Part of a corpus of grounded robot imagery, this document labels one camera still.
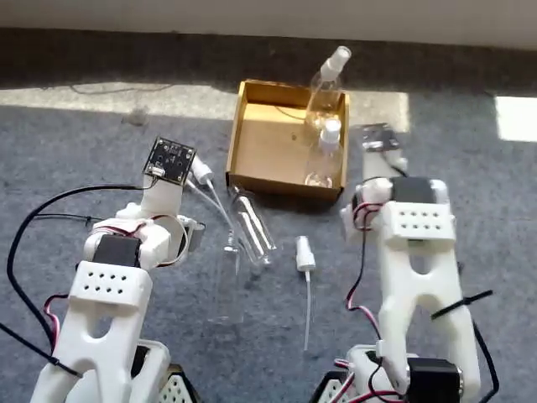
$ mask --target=cardboard box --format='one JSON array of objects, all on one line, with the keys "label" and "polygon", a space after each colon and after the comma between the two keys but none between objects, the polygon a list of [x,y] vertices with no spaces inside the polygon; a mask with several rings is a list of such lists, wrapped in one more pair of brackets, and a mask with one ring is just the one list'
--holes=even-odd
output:
[{"label": "cardboard box", "polygon": [[277,82],[241,83],[227,156],[227,184],[334,202],[347,180],[349,96],[339,102],[343,163],[332,188],[304,184],[311,139],[304,130],[310,91]]}]

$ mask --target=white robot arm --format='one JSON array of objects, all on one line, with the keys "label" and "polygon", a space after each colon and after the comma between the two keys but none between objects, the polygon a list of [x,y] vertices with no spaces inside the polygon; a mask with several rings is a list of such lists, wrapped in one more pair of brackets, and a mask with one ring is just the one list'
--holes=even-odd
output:
[{"label": "white robot arm", "polygon": [[[383,303],[376,345],[357,345],[347,354],[348,390],[373,402],[395,401],[375,390],[391,390],[410,403],[472,401],[481,380],[472,317],[466,305],[457,304],[464,299],[447,187],[442,181],[407,176],[406,165],[388,125],[364,129],[364,180],[341,218],[347,241],[366,233],[376,240]],[[413,254],[424,257],[423,272],[412,267]],[[408,354],[406,333],[415,308],[422,306],[432,315],[454,305],[434,320],[447,336],[446,359]],[[352,401],[347,397],[325,395],[318,401]]]},{"label": "white robot arm", "polygon": [[[179,215],[194,155],[189,147],[157,139],[144,169],[141,204],[129,203],[115,218],[94,225],[54,348],[54,357],[83,377],[47,364],[32,403],[157,401],[169,351],[139,337],[153,285],[150,271],[183,263],[203,232],[202,224]],[[98,335],[96,327],[103,317],[111,319],[110,325]],[[141,364],[133,374],[140,352]],[[174,385],[180,382],[177,377]]]}]

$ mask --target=white wall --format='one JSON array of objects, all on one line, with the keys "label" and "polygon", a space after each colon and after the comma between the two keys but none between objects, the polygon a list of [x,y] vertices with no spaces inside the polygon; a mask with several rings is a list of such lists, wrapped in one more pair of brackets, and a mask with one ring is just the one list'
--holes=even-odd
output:
[{"label": "white wall", "polygon": [[536,0],[0,0],[0,26],[537,50]]}]

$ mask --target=white spray cap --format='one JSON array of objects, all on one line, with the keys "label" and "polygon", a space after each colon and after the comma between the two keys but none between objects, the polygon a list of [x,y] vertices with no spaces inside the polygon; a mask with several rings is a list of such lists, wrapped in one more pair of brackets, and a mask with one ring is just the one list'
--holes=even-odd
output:
[{"label": "white spray cap", "polygon": [[323,145],[339,144],[341,132],[341,121],[338,118],[329,118],[325,120],[325,127],[321,130],[319,141]]},{"label": "white spray cap", "polygon": [[197,155],[194,157],[190,169],[200,185],[206,185],[214,177],[211,168],[207,164],[204,164]]},{"label": "white spray cap", "polygon": [[351,58],[351,50],[346,46],[339,46],[330,58],[326,59],[321,66],[321,78],[323,81],[335,80]]},{"label": "white spray cap", "polygon": [[315,256],[311,252],[310,240],[305,235],[296,237],[296,269],[311,271],[315,268]]}]

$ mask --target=black circuit board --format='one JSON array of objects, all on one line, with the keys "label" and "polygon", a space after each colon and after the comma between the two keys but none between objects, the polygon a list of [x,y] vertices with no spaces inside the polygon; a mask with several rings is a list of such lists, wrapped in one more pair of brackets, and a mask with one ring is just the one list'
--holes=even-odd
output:
[{"label": "black circuit board", "polygon": [[181,143],[158,137],[153,144],[143,172],[183,186],[196,150]]}]

